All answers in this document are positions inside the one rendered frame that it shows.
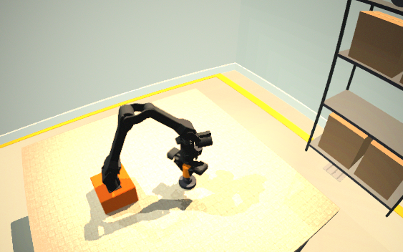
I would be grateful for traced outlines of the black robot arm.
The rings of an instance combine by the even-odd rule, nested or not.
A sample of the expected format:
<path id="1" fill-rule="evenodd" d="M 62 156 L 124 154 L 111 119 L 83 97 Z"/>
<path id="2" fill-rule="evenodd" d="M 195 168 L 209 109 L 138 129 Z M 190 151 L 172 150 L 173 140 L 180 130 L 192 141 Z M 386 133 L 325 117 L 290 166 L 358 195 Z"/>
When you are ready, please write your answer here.
<path id="1" fill-rule="evenodd" d="M 135 115 L 135 112 L 139 113 Z M 147 118 L 152 118 L 176 131 L 179 136 L 175 138 L 175 141 L 177 145 L 180 145 L 181 152 L 190 153 L 195 148 L 195 160 L 202 154 L 203 147 L 213 145 L 210 130 L 197 133 L 191 121 L 176 118 L 150 102 L 121 105 L 111 150 L 101 167 L 102 183 L 106 185 L 109 193 L 122 188 L 118 175 L 122 168 L 120 155 L 127 133 L 133 125 L 139 124 Z"/>

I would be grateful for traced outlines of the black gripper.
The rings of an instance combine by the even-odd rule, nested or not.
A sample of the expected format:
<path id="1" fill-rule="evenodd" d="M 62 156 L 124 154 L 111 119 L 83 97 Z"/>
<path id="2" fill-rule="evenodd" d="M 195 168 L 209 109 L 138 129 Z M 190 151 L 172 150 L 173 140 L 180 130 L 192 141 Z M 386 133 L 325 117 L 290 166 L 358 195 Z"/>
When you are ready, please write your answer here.
<path id="1" fill-rule="evenodd" d="M 204 163 L 202 161 L 194 161 L 195 156 L 194 156 L 195 148 L 192 152 L 190 153 L 183 153 L 181 150 L 177 149 L 176 147 L 173 147 L 168 153 L 167 153 L 167 158 L 173 160 L 174 158 L 174 163 L 178 166 L 178 168 L 183 172 L 183 163 L 186 165 L 190 165 L 191 167 L 188 169 L 189 176 L 191 176 L 193 173 L 197 175 L 202 175 L 207 169 L 208 169 L 208 164 Z"/>

